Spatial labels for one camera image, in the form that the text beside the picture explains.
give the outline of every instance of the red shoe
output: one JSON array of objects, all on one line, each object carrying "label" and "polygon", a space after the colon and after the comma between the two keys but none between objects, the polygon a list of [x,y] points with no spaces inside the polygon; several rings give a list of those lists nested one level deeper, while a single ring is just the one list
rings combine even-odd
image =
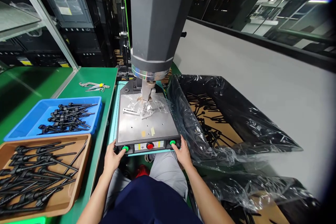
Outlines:
[{"label": "red shoe", "polygon": [[135,178],[140,177],[140,176],[144,176],[144,175],[149,176],[149,170],[148,170],[147,166],[145,166],[144,164],[143,165],[141,164],[136,172],[137,172],[137,175],[136,175]]}]

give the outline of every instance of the green workbench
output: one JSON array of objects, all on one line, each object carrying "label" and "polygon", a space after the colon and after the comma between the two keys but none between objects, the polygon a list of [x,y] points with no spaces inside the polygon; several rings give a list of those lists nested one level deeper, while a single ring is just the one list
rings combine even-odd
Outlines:
[{"label": "green workbench", "polygon": [[[14,67],[0,74],[0,140],[41,99],[49,99],[71,75],[72,68]],[[103,103],[96,132],[92,136],[89,159],[85,168],[82,187],[72,209],[65,215],[52,218],[52,223],[76,223],[92,194],[98,163],[101,157],[105,130],[113,97],[117,68],[80,68],[66,85],[58,98],[101,96]],[[109,89],[104,92],[86,92],[79,82],[104,83]]]},{"label": "green workbench", "polygon": [[0,144],[41,99],[49,99],[72,68],[18,66],[0,73]]},{"label": "green workbench", "polygon": [[[71,210],[62,216],[55,217],[56,223],[76,223],[83,209],[89,201],[95,183],[98,161],[103,147],[103,139],[108,123],[108,117],[111,108],[111,101],[113,97],[114,84],[117,78],[117,68],[80,68],[78,73],[73,77],[70,83],[66,86],[58,98],[70,97],[89,97],[101,96],[103,107],[100,112],[98,126],[96,132],[92,136],[92,145],[90,149],[89,159],[87,161],[82,188],[80,189],[79,197],[76,200]],[[81,87],[79,82],[94,82],[104,83],[111,88],[105,91],[86,92],[87,88]]]}]

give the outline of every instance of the person's arm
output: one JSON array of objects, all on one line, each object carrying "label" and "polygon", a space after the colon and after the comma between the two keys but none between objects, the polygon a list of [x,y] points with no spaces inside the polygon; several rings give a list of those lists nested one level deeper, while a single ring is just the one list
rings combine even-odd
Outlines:
[{"label": "person's arm", "polygon": [[118,168],[120,160],[126,152],[126,150],[123,149],[118,155],[115,154],[113,151],[115,142],[116,141],[114,140],[113,143],[107,146],[103,174],[99,177],[98,184],[94,189],[89,202],[80,215],[77,224],[96,224],[99,223],[102,219],[105,208],[106,195],[109,189],[112,175]]},{"label": "person's arm", "polygon": [[184,138],[181,136],[181,149],[178,149],[174,144],[171,146],[188,175],[203,222],[205,224],[235,224],[193,166],[188,145]]}]

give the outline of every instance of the gray pants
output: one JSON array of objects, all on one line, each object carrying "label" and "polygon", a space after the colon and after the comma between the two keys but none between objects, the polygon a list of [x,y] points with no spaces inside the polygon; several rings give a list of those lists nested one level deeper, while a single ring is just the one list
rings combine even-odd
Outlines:
[{"label": "gray pants", "polygon": [[[154,159],[149,176],[157,181],[162,181],[173,188],[184,201],[187,201],[188,186],[186,178],[179,167],[176,154],[172,152],[163,152],[151,154],[150,159]],[[131,181],[125,178],[119,169],[117,169],[111,179],[106,197],[104,216],[110,209],[111,204],[116,200],[121,192]]]}]

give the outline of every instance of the blue plastic tray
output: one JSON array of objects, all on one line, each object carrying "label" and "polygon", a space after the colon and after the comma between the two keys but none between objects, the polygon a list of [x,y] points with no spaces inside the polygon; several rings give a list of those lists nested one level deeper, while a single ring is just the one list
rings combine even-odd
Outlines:
[{"label": "blue plastic tray", "polygon": [[[40,100],[29,111],[29,113],[8,133],[3,139],[6,141],[18,141],[32,138],[44,138],[62,135],[75,135],[75,134],[93,134],[97,128],[98,118],[102,107],[102,98],[100,96],[92,97],[79,97],[79,98],[65,98],[65,99],[44,99]],[[77,132],[65,132],[56,134],[44,134],[38,135],[42,131],[39,129],[41,124],[52,125],[52,122],[48,122],[48,118],[51,117],[50,113],[58,109],[59,104],[68,105],[70,102],[84,104],[92,103],[98,104],[96,106],[88,108],[88,112],[95,113],[88,117],[84,117],[82,121],[86,121],[86,124],[91,128],[88,131]]]}]

